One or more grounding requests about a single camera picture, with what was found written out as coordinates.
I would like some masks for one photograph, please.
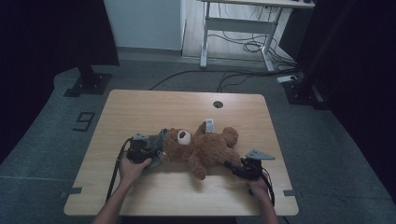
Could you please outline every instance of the black stand base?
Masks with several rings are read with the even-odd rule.
[[[283,83],[286,96],[291,105],[312,105],[317,110],[328,110],[325,103],[319,102],[312,90],[308,94],[301,94],[299,91],[299,84],[296,82]]]
[[[95,74],[90,66],[78,68],[81,77],[72,89],[64,93],[64,97],[79,97],[81,94],[102,95],[111,79],[111,74]]]
[[[309,94],[299,94],[298,83],[284,82],[283,88],[291,105],[313,105],[316,101],[311,92]]]

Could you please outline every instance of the teddy bear paw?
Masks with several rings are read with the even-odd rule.
[[[206,170],[204,168],[197,168],[193,171],[194,176],[200,180],[204,180],[206,177]]]

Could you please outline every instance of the teddy bear head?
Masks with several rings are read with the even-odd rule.
[[[191,133],[172,128],[163,141],[162,161],[186,161],[192,153]]]

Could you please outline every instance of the teddy bear snout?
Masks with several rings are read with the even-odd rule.
[[[185,130],[181,130],[177,134],[177,141],[181,145],[188,145],[191,142],[191,134]]]

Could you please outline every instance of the black curtain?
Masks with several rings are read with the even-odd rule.
[[[103,0],[0,2],[0,159],[30,127],[53,78],[82,65],[119,65]]]
[[[298,58],[394,201],[395,11],[395,1],[321,0]]]

